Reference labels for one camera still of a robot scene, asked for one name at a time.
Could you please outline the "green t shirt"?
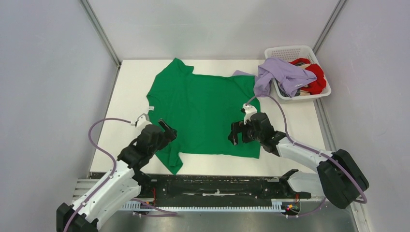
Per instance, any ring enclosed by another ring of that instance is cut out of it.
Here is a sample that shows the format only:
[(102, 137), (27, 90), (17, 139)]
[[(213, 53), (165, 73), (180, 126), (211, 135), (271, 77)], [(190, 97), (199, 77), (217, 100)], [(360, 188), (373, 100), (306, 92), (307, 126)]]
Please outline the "green t shirt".
[(156, 75), (147, 94), (153, 124), (163, 119), (177, 131), (177, 138), (157, 152), (158, 159), (176, 174), (183, 165), (180, 153), (231, 155), (258, 158), (257, 142), (233, 145), (231, 124), (243, 120), (243, 104), (260, 109), (254, 97), (255, 79), (250, 75), (231, 77), (195, 74), (194, 67), (175, 58)]

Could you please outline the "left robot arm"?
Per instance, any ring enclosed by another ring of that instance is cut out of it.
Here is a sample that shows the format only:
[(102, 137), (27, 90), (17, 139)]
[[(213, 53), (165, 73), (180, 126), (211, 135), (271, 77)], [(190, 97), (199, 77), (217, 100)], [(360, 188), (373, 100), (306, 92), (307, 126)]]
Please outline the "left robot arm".
[(97, 232), (126, 202), (151, 193), (151, 177), (141, 169), (157, 151), (177, 138), (177, 131), (163, 119), (152, 124), (146, 114), (131, 125), (140, 134), (121, 150), (117, 158), (109, 155), (112, 168), (71, 205), (62, 203), (58, 207), (58, 232)]

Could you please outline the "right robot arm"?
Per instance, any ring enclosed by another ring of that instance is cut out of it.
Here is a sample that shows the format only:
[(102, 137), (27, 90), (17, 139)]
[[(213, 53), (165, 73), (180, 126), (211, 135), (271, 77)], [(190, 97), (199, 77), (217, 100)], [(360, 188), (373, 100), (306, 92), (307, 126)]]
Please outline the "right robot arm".
[(288, 134), (275, 130), (266, 113), (255, 113), (232, 123), (228, 140), (233, 145), (257, 141), (268, 153), (293, 160), (313, 171), (304, 173), (294, 169), (284, 174), (280, 178), (279, 191), (285, 197), (305, 192), (324, 196), (337, 208), (345, 209), (369, 188), (367, 178), (349, 152), (343, 149), (320, 151), (296, 142)]

